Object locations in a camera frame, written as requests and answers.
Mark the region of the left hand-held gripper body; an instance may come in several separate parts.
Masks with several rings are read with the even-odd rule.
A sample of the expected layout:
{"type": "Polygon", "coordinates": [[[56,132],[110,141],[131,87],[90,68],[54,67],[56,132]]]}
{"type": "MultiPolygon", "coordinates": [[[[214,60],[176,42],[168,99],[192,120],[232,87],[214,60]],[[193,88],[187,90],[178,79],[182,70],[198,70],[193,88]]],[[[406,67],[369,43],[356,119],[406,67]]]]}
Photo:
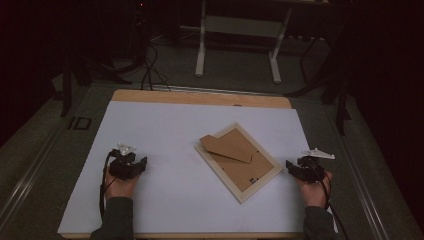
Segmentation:
{"type": "Polygon", "coordinates": [[[114,160],[110,163],[109,173],[120,180],[132,179],[139,175],[138,165],[135,164],[135,147],[118,143],[111,151],[114,160]]]}

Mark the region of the wooden photo frame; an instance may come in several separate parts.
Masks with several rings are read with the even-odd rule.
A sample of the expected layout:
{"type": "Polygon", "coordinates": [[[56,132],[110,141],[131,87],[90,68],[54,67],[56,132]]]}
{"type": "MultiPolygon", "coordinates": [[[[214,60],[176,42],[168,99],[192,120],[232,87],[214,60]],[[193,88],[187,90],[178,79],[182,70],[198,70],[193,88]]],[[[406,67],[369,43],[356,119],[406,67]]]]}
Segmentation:
{"type": "Polygon", "coordinates": [[[201,137],[195,149],[239,203],[284,169],[238,123],[201,137]]]}

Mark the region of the black floor bracket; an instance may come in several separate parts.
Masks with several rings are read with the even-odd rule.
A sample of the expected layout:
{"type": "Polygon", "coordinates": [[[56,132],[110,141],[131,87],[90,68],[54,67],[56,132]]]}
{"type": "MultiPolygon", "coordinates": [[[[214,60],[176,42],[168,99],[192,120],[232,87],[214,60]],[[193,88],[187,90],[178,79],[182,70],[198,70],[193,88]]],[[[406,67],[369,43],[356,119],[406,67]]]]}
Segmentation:
{"type": "Polygon", "coordinates": [[[88,130],[91,126],[92,119],[86,117],[73,117],[68,124],[68,130],[88,130]]]}

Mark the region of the metal floor rail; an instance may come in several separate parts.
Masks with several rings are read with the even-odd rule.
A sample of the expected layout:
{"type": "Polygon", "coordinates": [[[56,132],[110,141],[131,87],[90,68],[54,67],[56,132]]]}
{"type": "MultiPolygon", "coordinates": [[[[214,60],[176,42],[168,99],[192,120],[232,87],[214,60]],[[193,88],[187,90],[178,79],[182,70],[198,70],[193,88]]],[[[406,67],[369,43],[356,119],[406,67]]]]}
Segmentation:
{"type": "Polygon", "coordinates": [[[58,128],[49,135],[46,142],[40,147],[40,150],[27,171],[14,187],[5,204],[0,208],[0,232],[3,232],[7,228],[7,225],[12,221],[17,211],[25,201],[37,180],[39,173],[41,172],[45,159],[51,152],[52,147],[62,132],[63,130],[58,128]]]}
{"type": "Polygon", "coordinates": [[[238,90],[222,90],[210,88],[196,88],[196,87],[183,87],[183,86],[167,86],[163,84],[154,84],[152,87],[156,91],[169,91],[169,92],[191,92],[191,93],[212,93],[212,94],[238,94],[238,95],[252,95],[252,96],[272,96],[284,97],[283,94],[238,91],[238,90]]]}
{"type": "Polygon", "coordinates": [[[348,140],[341,135],[336,127],[335,111],[332,107],[326,107],[325,112],[327,118],[332,124],[333,132],[337,135],[340,142],[343,155],[345,156],[345,165],[349,169],[352,183],[354,185],[356,195],[361,203],[363,212],[367,218],[368,225],[373,233],[374,240],[389,240],[386,229],[381,221],[380,215],[375,207],[374,200],[372,199],[367,185],[358,168],[354,152],[349,147],[348,140]]]}

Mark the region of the white metal table frame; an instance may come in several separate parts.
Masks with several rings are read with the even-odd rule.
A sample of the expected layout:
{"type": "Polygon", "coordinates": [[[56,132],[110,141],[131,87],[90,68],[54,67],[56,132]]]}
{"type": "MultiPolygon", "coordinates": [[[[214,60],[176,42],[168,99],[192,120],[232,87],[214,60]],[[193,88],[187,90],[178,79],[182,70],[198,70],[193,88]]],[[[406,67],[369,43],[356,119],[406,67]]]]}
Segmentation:
{"type": "Polygon", "coordinates": [[[202,0],[201,3],[200,42],[195,68],[195,76],[203,76],[206,53],[205,36],[207,32],[238,34],[255,37],[274,37],[276,39],[276,44],[274,49],[268,53],[268,58],[273,81],[275,84],[280,84],[282,82],[282,78],[280,76],[277,57],[288,27],[289,20],[292,15],[292,8],[288,8],[285,11],[283,21],[277,23],[265,20],[208,15],[206,13],[207,0],[202,0]]]}

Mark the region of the black metal stand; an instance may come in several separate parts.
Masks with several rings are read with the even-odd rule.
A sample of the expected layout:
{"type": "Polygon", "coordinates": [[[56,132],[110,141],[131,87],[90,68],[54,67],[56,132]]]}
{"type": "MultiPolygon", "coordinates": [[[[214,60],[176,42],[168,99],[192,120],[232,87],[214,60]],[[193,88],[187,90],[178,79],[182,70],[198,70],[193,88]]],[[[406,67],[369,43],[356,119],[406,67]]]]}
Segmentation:
{"type": "Polygon", "coordinates": [[[135,70],[142,63],[137,58],[132,64],[112,69],[88,57],[86,54],[71,50],[65,54],[63,59],[63,78],[62,90],[58,92],[62,100],[61,117],[64,117],[72,106],[72,77],[75,77],[77,83],[83,86],[89,86],[92,82],[91,71],[100,74],[108,81],[119,84],[129,84],[129,81],[124,80],[121,75],[135,70]]]}
{"type": "Polygon", "coordinates": [[[321,68],[305,87],[290,93],[285,93],[285,96],[299,97],[317,88],[324,87],[324,91],[320,97],[321,102],[329,105],[337,99],[336,127],[339,133],[344,136],[344,121],[350,118],[346,109],[350,71],[345,70],[345,65],[335,58],[338,36],[336,34],[327,33],[324,37],[324,41],[329,46],[330,50],[321,68]]]}

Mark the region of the person's right hand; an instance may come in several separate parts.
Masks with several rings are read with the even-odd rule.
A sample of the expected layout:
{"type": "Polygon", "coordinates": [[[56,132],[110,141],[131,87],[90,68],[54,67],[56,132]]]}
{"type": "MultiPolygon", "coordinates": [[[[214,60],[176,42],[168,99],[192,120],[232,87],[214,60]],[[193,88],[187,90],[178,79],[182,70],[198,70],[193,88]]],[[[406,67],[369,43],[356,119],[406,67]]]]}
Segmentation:
{"type": "Polygon", "coordinates": [[[331,194],[332,173],[326,171],[325,175],[323,181],[317,183],[295,179],[305,206],[327,208],[331,194]]]}

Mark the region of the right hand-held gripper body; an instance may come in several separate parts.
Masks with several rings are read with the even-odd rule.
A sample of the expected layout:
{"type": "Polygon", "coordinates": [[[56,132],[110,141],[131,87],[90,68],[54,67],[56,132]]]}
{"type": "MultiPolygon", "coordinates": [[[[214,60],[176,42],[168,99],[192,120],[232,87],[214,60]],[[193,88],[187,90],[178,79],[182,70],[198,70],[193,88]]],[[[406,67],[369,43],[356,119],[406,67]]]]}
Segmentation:
{"type": "Polygon", "coordinates": [[[304,182],[316,183],[325,177],[325,170],[320,165],[320,159],[334,160],[335,155],[323,152],[317,148],[303,151],[303,156],[297,159],[300,167],[296,177],[304,182]]]}

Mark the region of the white table mat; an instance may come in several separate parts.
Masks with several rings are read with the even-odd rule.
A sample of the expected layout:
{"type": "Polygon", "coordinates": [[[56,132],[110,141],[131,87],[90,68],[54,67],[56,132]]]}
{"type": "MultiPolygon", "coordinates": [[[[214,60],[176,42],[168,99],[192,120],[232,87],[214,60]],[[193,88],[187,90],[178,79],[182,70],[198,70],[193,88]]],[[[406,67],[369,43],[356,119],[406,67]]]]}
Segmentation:
{"type": "Polygon", "coordinates": [[[134,195],[138,234],[301,232],[304,207],[291,175],[279,173],[239,203],[196,151],[201,137],[233,123],[279,163],[296,160],[308,148],[293,109],[110,102],[59,234],[89,234],[100,226],[102,169],[119,143],[147,160],[134,195]]]}

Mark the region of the person's left hand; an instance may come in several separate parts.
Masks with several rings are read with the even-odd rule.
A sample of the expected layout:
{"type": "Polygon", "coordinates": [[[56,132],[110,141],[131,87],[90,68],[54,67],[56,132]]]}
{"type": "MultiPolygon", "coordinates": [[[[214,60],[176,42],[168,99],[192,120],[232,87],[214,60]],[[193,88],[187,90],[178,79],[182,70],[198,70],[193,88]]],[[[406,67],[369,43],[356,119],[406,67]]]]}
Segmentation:
{"type": "Polygon", "coordinates": [[[137,175],[132,179],[121,180],[119,178],[115,178],[109,173],[109,170],[106,170],[105,198],[132,198],[139,178],[140,176],[137,175]]]}

